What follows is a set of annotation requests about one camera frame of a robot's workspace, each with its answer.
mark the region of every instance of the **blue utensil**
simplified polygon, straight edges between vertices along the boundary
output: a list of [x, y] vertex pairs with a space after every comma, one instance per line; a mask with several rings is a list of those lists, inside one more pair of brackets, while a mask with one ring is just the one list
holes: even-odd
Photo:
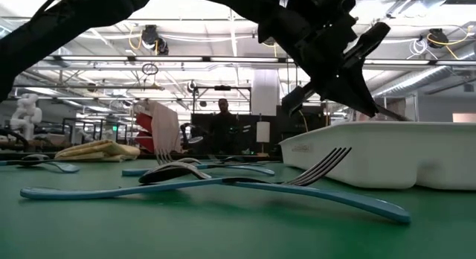
[[159, 191], [175, 190], [179, 188], [191, 188], [203, 185], [229, 185], [240, 188], [253, 188], [264, 191], [276, 191], [289, 194], [299, 194], [313, 196], [320, 199], [328, 199], [340, 202], [372, 214], [394, 220], [398, 223], [410, 223], [409, 213], [397, 205], [374, 199], [367, 196], [346, 193], [342, 191], [326, 191], [317, 188], [302, 188], [294, 185], [275, 185], [251, 182], [233, 182], [233, 179], [217, 178], [205, 179], [190, 182], [177, 182], [163, 185], [146, 185], [133, 188], [118, 188], [101, 191], [65, 191], [52, 188], [23, 188], [20, 195], [28, 199], [105, 199], [116, 196], [126, 196], [132, 194], [153, 193]]
[[[320, 178], [323, 178], [325, 174], [331, 171], [338, 163], [340, 163], [350, 151], [351, 148], [335, 148], [320, 162], [301, 175], [297, 176], [291, 181], [278, 184], [272, 184], [248, 178], [214, 179], [206, 173], [199, 171], [191, 164], [175, 162], [169, 163], [168, 165], [165, 165], [165, 167], [150, 170], [141, 176], [139, 182], [146, 184], [146, 186], [102, 191], [61, 191], [51, 188], [24, 188], [20, 191], [20, 195], [28, 199], [103, 199], [130, 194], [152, 193], [179, 188], [191, 188], [202, 185], [229, 185], [240, 188], [251, 188], [265, 191], [314, 196], [321, 199], [340, 202], [355, 208], [360, 208], [361, 210], [369, 211], [370, 213], [386, 217], [399, 223], [409, 223], [411, 220], [409, 213], [403, 208], [400, 208], [399, 206], [389, 202], [341, 191], [326, 191], [317, 188], [301, 187], [312, 184]], [[164, 180], [173, 179], [187, 174], [193, 174], [200, 180], [150, 185], [150, 183], [153, 182], [162, 182]]]
[[58, 162], [57, 160], [52, 160], [47, 155], [43, 154], [28, 155], [23, 157], [22, 160], [0, 161], [0, 166], [18, 165], [23, 167], [33, 167], [37, 166], [38, 164], [48, 164], [54, 166], [61, 170], [63, 173], [77, 173], [80, 170], [78, 166], [69, 163]]
[[[167, 164], [160, 165], [158, 167], [166, 167]], [[274, 176], [275, 173], [273, 170], [266, 169], [264, 167], [253, 166], [253, 165], [243, 165], [243, 164], [236, 164], [236, 165], [225, 165], [225, 164], [198, 164], [194, 165], [198, 170], [205, 170], [205, 169], [212, 169], [216, 167], [224, 167], [227, 169], [235, 169], [235, 170], [250, 170], [257, 173], [262, 173], [267, 176]], [[125, 169], [122, 170], [122, 176], [143, 176], [148, 171], [154, 170], [156, 168], [143, 168], [143, 169]]]

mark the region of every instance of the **white plastic bin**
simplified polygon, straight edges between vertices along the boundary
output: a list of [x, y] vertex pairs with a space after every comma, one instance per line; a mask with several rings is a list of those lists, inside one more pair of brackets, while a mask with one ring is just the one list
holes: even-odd
[[307, 169], [352, 147], [327, 176], [360, 188], [476, 190], [476, 124], [351, 122], [280, 143], [285, 164]]

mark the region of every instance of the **man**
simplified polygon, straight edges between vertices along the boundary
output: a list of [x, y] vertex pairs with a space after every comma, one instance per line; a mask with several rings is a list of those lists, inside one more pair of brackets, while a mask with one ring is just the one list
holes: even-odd
[[228, 101], [218, 100], [220, 113], [214, 115], [210, 125], [210, 134], [213, 137], [212, 151], [214, 153], [234, 153], [234, 139], [230, 130], [238, 126], [237, 118], [228, 111]]

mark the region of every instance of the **yellow cable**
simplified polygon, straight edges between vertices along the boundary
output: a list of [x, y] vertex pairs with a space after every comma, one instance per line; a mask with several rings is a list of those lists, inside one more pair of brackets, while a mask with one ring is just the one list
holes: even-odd
[[309, 129], [307, 128], [307, 121], [306, 121], [306, 117], [304, 117], [304, 114], [302, 113], [302, 111], [300, 111], [300, 110], [299, 110], [299, 113], [300, 113], [300, 115], [302, 115], [302, 116], [303, 116], [303, 119], [304, 119], [304, 126], [306, 127], [306, 132], [308, 132], [308, 131], [309, 131]]
[[454, 52], [453, 52], [448, 46], [445, 46], [445, 47], [448, 49], [449, 53], [450, 53], [456, 60], [459, 60], [459, 59], [460, 59], [459, 57], [456, 56], [456, 54], [454, 54]]
[[129, 45], [131, 46], [131, 48], [133, 48], [134, 50], [138, 50], [141, 48], [141, 45], [142, 45], [142, 31], [141, 31], [141, 35], [139, 36], [139, 45], [137, 47], [135, 47], [133, 44], [132, 44], [132, 40], [131, 40], [131, 37], [129, 37]]
[[273, 45], [267, 45], [265, 43], [263, 43], [264, 46], [268, 47], [268, 48], [274, 48], [274, 57], [277, 57], [277, 44], [274, 43]]
[[452, 42], [452, 43], [444, 43], [444, 42], [438, 42], [438, 41], [432, 40], [432, 39], [430, 39], [430, 36], [432, 35], [431, 33], [426, 36], [426, 39], [428, 41], [432, 42], [432, 43], [436, 43], [436, 44], [443, 45], [443, 46], [455, 45], [455, 44], [464, 42], [466, 39], [468, 39], [470, 32], [471, 32], [471, 27], [468, 27], [468, 33], [466, 33], [466, 36], [464, 37], [464, 39], [458, 40], [458, 41]]

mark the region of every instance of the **green tabletop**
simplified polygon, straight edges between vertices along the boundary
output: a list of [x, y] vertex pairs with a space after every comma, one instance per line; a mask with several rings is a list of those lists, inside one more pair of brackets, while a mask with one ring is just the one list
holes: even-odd
[[[125, 168], [154, 161], [81, 164], [77, 174], [0, 168], [0, 258], [473, 258], [476, 196], [433, 191], [369, 191], [322, 180], [319, 188], [387, 200], [410, 211], [401, 226], [308, 196], [221, 185], [90, 201], [34, 201], [41, 186], [101, 189], [137, 185]], [[291, 179], [301, 171], [271, 164]], [[258, 173], [213, 169], [221, 176]]]

